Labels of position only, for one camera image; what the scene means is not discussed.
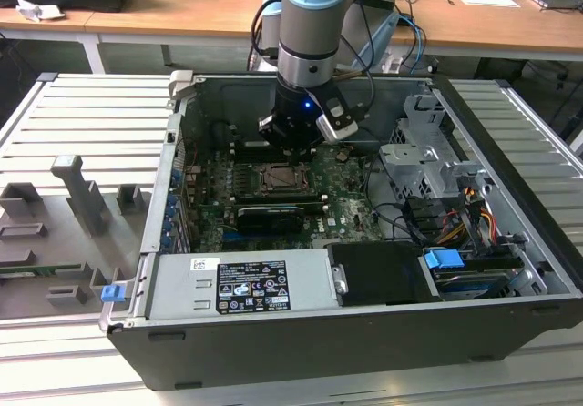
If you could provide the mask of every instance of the metal workbench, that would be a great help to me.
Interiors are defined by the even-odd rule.
[[[0,132],[0,184],[26,178],[41,195],[64,194],[50,164],[57,154],[79,153],[84,173],[104,193],[119,180],[152,188],[170,113],[167,81],[60,75],[35,84]],[[580,161],[565,160],[560,151],[567,146],[510,89],[454,84],[580,249],[583,218],[572,212],[582,198]],[[462,148],[472,156],[466,143]],[[154,392],[118,355],[97,318],[0,321],[0,400],[27,406],[583,403],[583,324],[548,332],[500,362]],[[276,371],[285,363],[257,364]]]

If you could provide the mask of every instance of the motherboard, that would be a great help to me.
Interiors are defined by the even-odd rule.
[[[350,146],[320,146],[294,165],[269,152],[209,152],[187,175],[193,250],[383,240],[363,191],[369,160]]]

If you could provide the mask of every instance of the floor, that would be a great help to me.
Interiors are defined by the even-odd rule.
[[[105,58],[112,73],[168,74],[173,69],[193,69],[200,72],[237,72],[245,68],[247,48],[172,46],[173,67],[164,66],[159,46],[106,44]],[[438,57],[438,72],[452,78],[471,78],[478,59],[468,57]],[[506,78],[515,62],[496,61],[488,77]],[[89,73],[89,65],[80,44],[73,42],[22,41],[16,49],[7,48],[0,57],[0,122],[10,116],[27,89],[35,80],[35,72]],[[568,72],[568,79],[559,88],[557,73]],[[529,62],[513,87],[539,115],[548,121],[575,83],[583,77],[583,64]],[[583,107],[583,86],[563,107],[555,129],[561,129]]]

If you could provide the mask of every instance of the blue cable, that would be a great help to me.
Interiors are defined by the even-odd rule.
[[[411,67],[410,74],[412,74],[415,71],[417,64],[419,63],[419,60],[421,60],[421,53],[423,53],[423,40],[421,38],[421,33],[419,32],[419,27],[413,21],[411,21],[410,19],[406,18],[403,15],[401,15],[401,19],[403,19],[407,24],[409,24],[409,26],[411,26],[411,28],[413,28],[419,44],[419,48],[417,50],[417,58],[415,59],[415,63],[413,63],[413,66]]]

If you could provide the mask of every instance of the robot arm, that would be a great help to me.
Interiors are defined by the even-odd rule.
[[[281,0],[276,96],[260,133],[291,156],[350,136],[367,115],[362,104],[350,107],[332,80],[354,1]]]

